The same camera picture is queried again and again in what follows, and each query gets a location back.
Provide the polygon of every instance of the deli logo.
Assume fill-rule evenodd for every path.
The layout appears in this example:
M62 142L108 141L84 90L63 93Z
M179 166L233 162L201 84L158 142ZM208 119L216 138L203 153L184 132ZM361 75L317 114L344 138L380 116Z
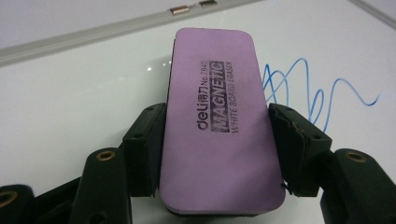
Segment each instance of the deli logo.
M217 133L229 133L229 108L224 62L201 62L201 83L198 88L197 126Z

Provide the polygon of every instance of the purple eraser top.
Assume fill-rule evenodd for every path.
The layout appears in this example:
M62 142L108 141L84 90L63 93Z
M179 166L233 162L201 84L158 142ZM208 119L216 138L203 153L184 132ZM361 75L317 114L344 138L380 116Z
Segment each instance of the purple eraser top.
M253 40L177 32L160 194L182 215L257 215L285 199Z

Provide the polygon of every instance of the blue marker line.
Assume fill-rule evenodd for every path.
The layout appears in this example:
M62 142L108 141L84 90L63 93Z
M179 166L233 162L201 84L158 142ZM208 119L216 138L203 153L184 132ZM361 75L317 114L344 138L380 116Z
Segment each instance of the blue marker line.
M289 71L285 74L282 71L276 70L275 72L271 72L271 68L270 65L267 64L265 65L264 68L264 74L262 76L262 88L264 90L266 90L269 87L271 88L271 95L269 95L266 100L267 102L269 100L271 100L272 98L274 98L274 103L277 104L277 99L276 99L276 93L279 90L279 88L281 86L285 86L286 88L286 105L289 106L289 82L288 82L288 76L290 75L290 73L293 71L293 69L295 68L295 66L299 63L303 63L304 64L304 69L305 69L305 76L306 76L306 99L307 99L307 105L308 105L308 120L311 121L313 124L315 124L318 119L320 118L320 115L322 114L322 109L323 109L323 105L324 105L324 100L325 100L325 92L323 89L318 89L315 93L314 96L314 100L311 104L311 99L310 99L310 74L309 74L309 66L308 66L308 60L305 58L300 58L298 59L289 69ZM274 86L274 76L279 75L281 76L281 81L280 83L275 87ZM329 101L329 109L327 111L327 116L326 116L326 121L325 121L325 125L323 128L323 132L326 132L327 127L329 125L329 121L330 121L330 116L332 113L332 99L333 99L333 95L334 95L334 91L335 91L335 86L337 85L337 83L342 82L348 85L348 87L350 89L353 90L353 92L355 92L355 94L358 96L359 100L361 101L362 104L366 105L366 106L373 106L376 104L376 102L378 101L379 95L375 98L374 101L372 101L371 103L366 102L361 95L359 94L359 92L356 90L356 88L346 79L339 77L337 78L334 83L332 84L332 91L330 93L330 101ZM316 116L314 117L314 121L312 121L313 118L313 114L314 114L314 110L317 107L317 101L320 100L320 104L319 109L318 109L318 113L316 114Z

